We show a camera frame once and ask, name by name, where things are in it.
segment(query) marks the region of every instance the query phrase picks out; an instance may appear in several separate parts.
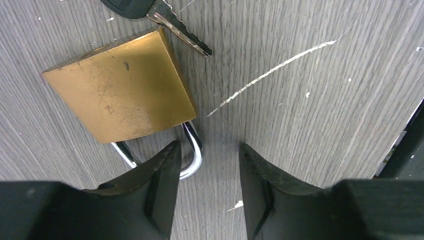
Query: black object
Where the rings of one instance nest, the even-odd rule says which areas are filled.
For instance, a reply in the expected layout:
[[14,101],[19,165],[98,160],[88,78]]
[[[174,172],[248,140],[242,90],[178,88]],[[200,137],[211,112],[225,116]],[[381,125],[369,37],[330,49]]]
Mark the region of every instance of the black object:
[[424,180],[424,101],[405,130],[379,178]]
[[239,151],[249,240],[424,239],[424,181],[343,180],[328,189]]
[[149,12],[155,0],[101,0],[110,10],[127,19],[141,19]]
[[181,168],[181,146],[94,190],[60,182],[0,183],[2,240],[169,239]]

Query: scuff mark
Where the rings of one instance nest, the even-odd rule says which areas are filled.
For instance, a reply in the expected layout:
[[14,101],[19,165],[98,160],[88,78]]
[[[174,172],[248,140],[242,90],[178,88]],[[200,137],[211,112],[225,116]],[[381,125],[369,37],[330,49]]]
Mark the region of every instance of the scuff mark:
[[109,113],[109,115],[113,114],[115,112],[114,108],[107,105],[106,107],[104,107],[104,109],[107,110],[107,112]]
[[123,64],[125,65],[126,70],[129,71],[130,70],[130,65],[128,64],[128,62],[127,61],[123,61]]
[[184,9],[186,9],[190,4],[192,4],[196,0],[191,0],[185,7],[181,8],[181,10],[178,13],[181,13]]
[[234,209],[238,209],[240,207],[243,207],[243,201],[238,201],[233,208],[229,209],[226,212],[228,213],[229,211],[234,210]]
[[278,69],[284,67],[285,65],[293,62],[294,60],[297,60],[303,56],[305,56],[306,54],[310,54],[315,50],[318,49],[322,49],[324,47],[330,46],[335,44],[338,40],[340,40],[348,31],[350,31],[353,28],[353,26],[351,28],[349,28],[347,31],[345,31],[339,38],[337,38],[336,40],[332,40],[332,41],[326,41],[323,42],[321,44],[318,44],[316,46],[313,46],[312,48],[303,51],[295,56],[293,56],[292,58],[289,58],[287,60],[285,60],[284,62],[278,64],[277,66],[271,68],[271,70],[269,70],[268,72],[262,74],[261,76],[259,76],[258,78],[256,78],[255,80],[249,82],[248,84],[246,84],[242,89],[236,91],[232,96],[230,96],[227,100],[223,101],[217,108],[215,108],[212,112],[210,112],[206,117],[210,117],[212,116],[212,114],[214,114],[216,111],[218,111],[220,108],[222,108],[223,106],[225,106],[226,104],[228,104],[231,100],[235,99],[239,94],[241,94],[242,92],[244,92],[246,89],[248,89],[250,86],[252,86],[253,84],[259,82],[261,79],[265,78],[266,76],[272,74],[273,72],[277,71]]

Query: gray wood grain surface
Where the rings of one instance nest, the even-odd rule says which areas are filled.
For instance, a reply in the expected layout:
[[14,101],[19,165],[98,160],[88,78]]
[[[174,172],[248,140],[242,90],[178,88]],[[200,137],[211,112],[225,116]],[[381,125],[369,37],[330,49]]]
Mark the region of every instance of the gray wood grain surface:
[[[242,200],[241,142],[316,186],[370,178],[424,96],[423,0],[169,3],[214,50],[205,58],[167,30],[199,106],[194,125],[205,154],[201,169],[180,183],[173,239],[246,238],[243,208],[227,212]],[[127,171],[40,73],[154,26],[99,0],[0,0],[0,179],[95,188]],[[273,67],[340,36],[206,117]],[[174,139],[184,140],[180,129],[128,144],[147,159]]]

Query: padlock shackle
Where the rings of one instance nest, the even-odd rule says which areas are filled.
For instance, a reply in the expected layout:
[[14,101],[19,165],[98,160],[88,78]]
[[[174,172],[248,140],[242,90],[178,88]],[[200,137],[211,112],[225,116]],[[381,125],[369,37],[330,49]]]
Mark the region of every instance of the padlock shackle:
[[[179,174],[179,179],[183,180],[193,175],[202,165],[203,148],[202,148],[202,142],[200,141],[199,136],[196,132],[196,129],[193,127],[191,122],[186,121],[183,124],[181,124],[181,127],[184,130],[185,136],[190,142],[191,147],[193,148],[193,155],[194,155],[190,164],[188,164],[187,166],[181,169],[181,172]],[[117,142],[111,142],[110,144],[119,153],[119,155],[122,157],[125,163],[128,164],[128,166],[130,166],[131,168],[135,168],[143,164],[143,162],[140,161],[133,154],[133,152],[130,150],[130,148],[125,142],[117,141]]]

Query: white scratch mark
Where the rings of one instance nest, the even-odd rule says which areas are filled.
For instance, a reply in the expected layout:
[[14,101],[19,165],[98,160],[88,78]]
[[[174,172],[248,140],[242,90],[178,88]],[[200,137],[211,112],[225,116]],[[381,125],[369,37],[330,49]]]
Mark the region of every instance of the white scratch mark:
[[234,209],[238,209],[240,207],[243,207],[243,201],[238,201],[233,208],[229,209],[226,212],[228,213],[229,211],[234,210]]
[[181,10],[178,13],[181,13],[184,9],[186,9],[190,4],[192,4],[196,0],[191,0],[185,7],[181,8]]
[[318,45],[316,45],[316,46],[314,46],[314,47],[312,47],[312,48],[310,48],[310,49],[308,49],[308,50],[306,50],[306,51],[303,51],[303,52],[301,52],[301,53],[299,53],[299,54],[297,54],[297,55],[295,55],[295,56],[293,56],[292,58],[290,58],[290,59],[287,59],[287,60],[285,60],[284,62],[282,62],[282,63],[280,63],[280,64],[278,64],[277,66],[275,66],[275,67],[273,67],[273,68],[271,68],[271,70],[269,70],[268,72],[266,72],[266,73],[264,73],[264,74],[262,74],[261,76],[259,76],[258,78],[256,78],[255,80],[253,80],[253,81],[251,81],[251,82],[249,82],[248,84],[246,84],[242,89],[240,89],[240,90],[238,90],[238,91],[236,91],[232,96],[230,96],[227,100],[225,100],[225,101],[223,101],[217,108],[215,108],[212,112],[210,112],[206,117],[208,118],[208,117],[210,117],[210,116],[212,116],[212,114],[214,114],[216,111],[218,111],[220,108],[222,108],[223,106],[225,106],[226,104],[228,104],[231,100],[233,100],[233,99],[235,99],[239,94],[241,94],[242,92],[244,92],[244,90],[246,90],[246,89],[248,89],[250,86],[252,86],[253,84],[255,84],[255,83],[257,83],[257,82],[259,82],[261,79],[263,79],[263,78],[265,78],[266,76],[268,76],[268,75],[270,75],[270,74],[272,74],[273,72],[275,72],[275,71],[277,71],[278,69],[280,69],[280,68],[282,68],[282,67],[284,67],[284,66],[286,66],[287,64],[289,64],[289,63],[291,63],[291,62],[293,62],[294,60],[297,60],[297,59],[299,59],[299,58],[301,58],[301,57],[303,57],[303,56],[305,56],[306,54],[309,54],[309,53],[312,53],[313,51],[315,51],[315,50],[318,50],[318,49],[322,49],[322,48],[324,48],[324,47],[327,47],[327,46],[330,46],[330,45],[333,45],[333,44],[335,44],[339,39],[341,39],[342,37],[343,37],[343,35],[345,35],[349,30],[351,30],[353,28],[353,26],[350,28],[350,29],[348,29],[347,31],[345,31],[339,38],[337,38],[336,40],[333,40],[333,41],[326,41],[326,42],[323,42],[323,43],[321,43],[321,44],[318,44]]

